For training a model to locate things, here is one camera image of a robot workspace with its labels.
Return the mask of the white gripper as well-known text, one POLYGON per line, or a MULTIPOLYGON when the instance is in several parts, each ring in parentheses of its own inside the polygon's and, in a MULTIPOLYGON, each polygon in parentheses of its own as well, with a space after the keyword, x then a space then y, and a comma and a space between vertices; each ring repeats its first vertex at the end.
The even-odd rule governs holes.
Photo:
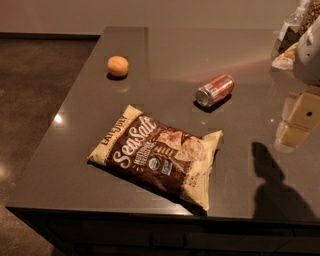
MULTIPOLYGON (((320 17, 299 39, 293 66, 294 76, 308 85, 320 85, 320 17)), ((276 131, 276 148, 298 148, 320 124, 320 88, 290 93, 284 103, 276 131)))

